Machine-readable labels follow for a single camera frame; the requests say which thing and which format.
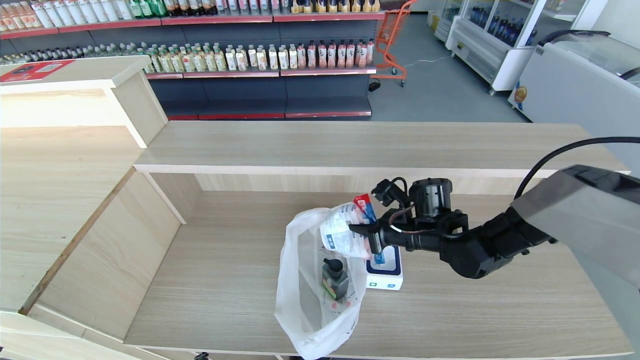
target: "robotic arm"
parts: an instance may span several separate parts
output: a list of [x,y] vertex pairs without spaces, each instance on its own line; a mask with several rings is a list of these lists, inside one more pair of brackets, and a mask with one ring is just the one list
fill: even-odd
[[527,255],[529,247],[558,239],[640,287],[640,179],[574,165],[473,229],[466,214],[451,209],[451,192],[448,179],[416,181],[408,191],[382,180],[372,194],[384,206],[397,202],[398,208],[374,224],[349,228],[368,237],[374,254],[389,245],[438,252],[456,273],[471,279],[517,254]]

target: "orange shopping cart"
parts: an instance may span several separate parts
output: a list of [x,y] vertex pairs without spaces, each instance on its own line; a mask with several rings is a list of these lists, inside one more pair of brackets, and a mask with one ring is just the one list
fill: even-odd
[[376,50],[382,54],[382,63],[377,64],[378,70],[391,68],[389,74],[375,74],[371,77],[374,79],[400,79],[400,86],[404,86],[406,80],[406,69],[397,63],[396,57],[391,54],[391,45],[396,42],[396,37],[400,34],[400,30],[411,13],[411,4],[418,0],[409,0],[405,2],[400,9],[387,10],[385,20],[382,27],[378,31],[376,38]]

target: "display refrigerator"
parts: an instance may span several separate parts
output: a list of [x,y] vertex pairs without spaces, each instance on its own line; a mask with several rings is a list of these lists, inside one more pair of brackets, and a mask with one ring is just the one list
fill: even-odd
[[444,4],[444,10],[440,14],[440,21],[434,35],[441,41],[446,42],[449,36],[449,30],[451,30],[451,24],[453,18],[460,13],[462,9],[463,0],[446,0]]
[[606,4],[607,0],[463,0],[445,44],[452,56],[459,56],[490,84],[493,95],[513,89],[542,38],[559,30],[591,29]]

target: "white box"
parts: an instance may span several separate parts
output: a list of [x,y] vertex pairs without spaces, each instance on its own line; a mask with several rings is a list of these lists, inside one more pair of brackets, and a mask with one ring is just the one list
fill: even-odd
[[367,288],[383,290],[400,290],[403,281],[400,250],[388,246],[382,251],[384,264],[376,264],[367,260]]

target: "gray floor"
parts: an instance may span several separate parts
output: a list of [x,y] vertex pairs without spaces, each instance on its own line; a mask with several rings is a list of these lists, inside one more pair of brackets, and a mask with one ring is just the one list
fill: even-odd
[[[391,47],[401,65],[435,60],[451,54],[433,36],[427,15],[410,15]],[[525,122],[511,108],[508,92],[489,96],[489,84],[458,58],[407,67],[406,84],[381,79],[369,93],[372,121]]]

